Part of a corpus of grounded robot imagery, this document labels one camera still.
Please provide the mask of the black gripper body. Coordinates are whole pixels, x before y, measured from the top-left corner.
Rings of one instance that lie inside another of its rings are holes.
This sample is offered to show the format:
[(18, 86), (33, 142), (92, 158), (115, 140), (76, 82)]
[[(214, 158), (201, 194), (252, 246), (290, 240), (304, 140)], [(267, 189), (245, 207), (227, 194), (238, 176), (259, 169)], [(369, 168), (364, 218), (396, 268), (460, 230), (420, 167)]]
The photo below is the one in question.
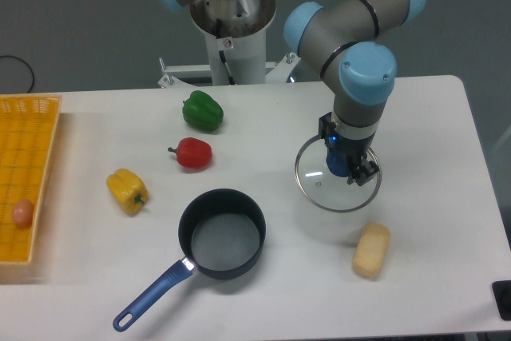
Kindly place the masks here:
[(348, 157), (363, 157), (368, 154), (378, 122), (367, 126), (353, 126), (331, 113), (334, 123), (334, 143), (327, 148), (327, 166), (329, 169), (348, 169)]

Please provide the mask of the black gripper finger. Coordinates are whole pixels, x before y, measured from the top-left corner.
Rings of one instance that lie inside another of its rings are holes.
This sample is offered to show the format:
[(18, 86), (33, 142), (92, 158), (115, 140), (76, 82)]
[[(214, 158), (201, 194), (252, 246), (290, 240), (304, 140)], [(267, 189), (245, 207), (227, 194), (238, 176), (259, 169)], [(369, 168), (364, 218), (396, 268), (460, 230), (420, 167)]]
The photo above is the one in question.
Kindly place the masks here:
[(319, 118), (318, 135), (325, 145), (333, 145), (334, 123), (331, 120), (331, 113), (326, 113)]
[(349, 169), (348, 184), (357, 184), (363, 186), (378, 175), (378, 164), (373, 160), (363, 157), (348, 157), (347, 165)]

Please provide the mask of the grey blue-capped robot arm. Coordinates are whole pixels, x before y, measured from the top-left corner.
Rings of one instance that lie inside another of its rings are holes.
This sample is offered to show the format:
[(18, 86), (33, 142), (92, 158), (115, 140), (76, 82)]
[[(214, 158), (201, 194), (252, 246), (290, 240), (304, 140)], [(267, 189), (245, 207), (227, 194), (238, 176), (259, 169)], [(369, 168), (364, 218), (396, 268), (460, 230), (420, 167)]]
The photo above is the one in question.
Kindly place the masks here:
[[(276, 0), (160, 0), (167, 10), (188, 7), (204, 35), (212, 80), (217, 85), (258, 84), (265, 78), (263, 42)], [(345, 0), (332, 9), (317, 2), (297, 6), (283, 36), (335, 96), (319, 121), (327, 167), (348, 183), (364, 185), (379, 171), (367, 154), (386, 101), (394, 88), (397, 63), (377, 37), (416, 18), (426, 0)]]

